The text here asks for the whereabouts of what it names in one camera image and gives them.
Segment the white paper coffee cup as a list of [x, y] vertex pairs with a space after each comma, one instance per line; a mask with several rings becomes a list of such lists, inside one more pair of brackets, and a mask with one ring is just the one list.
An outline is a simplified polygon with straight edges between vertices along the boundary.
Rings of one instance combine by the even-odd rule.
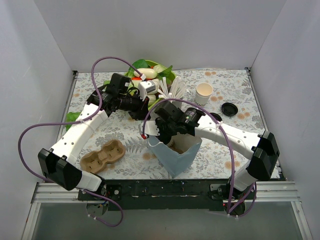
[[173, 138], [171, 138], [171, 140], [169, 141], [169, 143], [166, 144], [169, 148], [172, 148], [175, 145], [175, 142], [173, 140]]

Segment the brown pulp cup carrier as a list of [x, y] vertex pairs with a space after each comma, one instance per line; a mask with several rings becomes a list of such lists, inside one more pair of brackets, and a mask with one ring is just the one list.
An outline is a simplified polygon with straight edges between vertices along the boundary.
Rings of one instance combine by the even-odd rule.
[[80, 160], [82, 170], [97, 174], [108, 165], [119, 161], [126, 153], [121, 141], [113, 139], [105, 143], [100, 150], [94, 150], [84, 155]]
[[183, 150], [181, 150], [181, 149], [179, 149], [179, 148], [176, 148], [175, 146], [172, 146], [171, 149], [172, 149], [173, 151], [177, 152], [177, 153], [180, 154], [180, 155], [184, 153]]

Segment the white paper bag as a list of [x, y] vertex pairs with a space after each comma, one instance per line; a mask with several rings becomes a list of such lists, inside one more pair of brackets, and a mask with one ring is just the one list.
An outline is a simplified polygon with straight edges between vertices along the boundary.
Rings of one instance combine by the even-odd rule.
[[155, 136], [150, 136], [146, 142], [147, 147], [154, 153], [169, 175], [175, 178], [192, 165], [202, 144], [202, 139], [190, 134], [180, 133], [172, 138], [174, 147], [183, 150], [183, 154], [173, 151]]

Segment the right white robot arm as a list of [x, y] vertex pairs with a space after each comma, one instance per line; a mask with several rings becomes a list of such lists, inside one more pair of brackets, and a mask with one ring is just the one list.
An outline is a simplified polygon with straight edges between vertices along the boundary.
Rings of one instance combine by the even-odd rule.
[[210, 113], [189, 107], [182, 111], [173, 103], [165, 101], [154, 110], [158, 139], [167, 144], [176, 135], [191, 135], [230, 147], [248, 161], [231, 174], [225, 187], [214, 190], [237, 199], [256, 181], [269, 181], [280, 156], [275, 135], [269, 131], [263, 134], [247, 132], [221, 121]]

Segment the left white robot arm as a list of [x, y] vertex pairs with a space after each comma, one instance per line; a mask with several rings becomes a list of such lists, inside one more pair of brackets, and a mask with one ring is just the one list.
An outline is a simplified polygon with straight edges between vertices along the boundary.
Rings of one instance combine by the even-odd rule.
[[137, 87], [130, 87], [131, 79], [114, 73], [108, 84], [97, 88], [87, 99], [77, 124], [72, 124], [62, 138], [49, 150], [41, 149], [38, 160], [43, 175], [67, 191], [89, 190], [95, 200], [106, 196], [102, 179], [87, 171], [76, 168], [81, 150], [95, 132], [116, 110], [127, 111], [132, 119], [143, 120], [148, 113], [148, 92], [156, 85], [143, 79]]

